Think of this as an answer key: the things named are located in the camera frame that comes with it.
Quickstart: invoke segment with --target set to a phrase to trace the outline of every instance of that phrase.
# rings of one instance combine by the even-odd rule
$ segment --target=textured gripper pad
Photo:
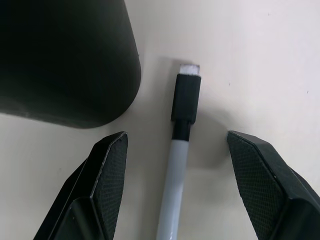
[[[123,135],[110,146],[102,167],[93,202],[107,240],[115,235],[125,181],[128,137]]]
[[[268,240],[286,197],[253,143],[232,132],[227,142],[239,193],[253,228],[259,240]]]

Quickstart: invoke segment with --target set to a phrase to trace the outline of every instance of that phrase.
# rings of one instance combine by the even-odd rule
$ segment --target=white marker barrel
[[[189,142],[172,140],[156,240],[176,240]]]

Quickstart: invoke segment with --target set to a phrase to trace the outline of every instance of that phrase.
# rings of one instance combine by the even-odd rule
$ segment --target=black cylindrical container
[[[0,1],[0,112],[98,127],[130,106],[140,80],[123,0]]]

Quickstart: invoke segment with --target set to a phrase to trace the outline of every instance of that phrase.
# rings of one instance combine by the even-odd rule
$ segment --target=white table surface
[[[201,66],[180,240],[257,239],[239,196],[227,130],[271,142],[320,194],[320,1],[127,0],[142,66],[131,107],[73,129],[0,114],[0,239],[31,240],[95,142],[128,131],[115,240],[154,240],[179,64]]]

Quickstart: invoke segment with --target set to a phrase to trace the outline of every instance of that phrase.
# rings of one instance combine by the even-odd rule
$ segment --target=white felt tip
[[[199,75],[200,66],[194,64],[182,64],[180,66],[179,74],[184,75]]]

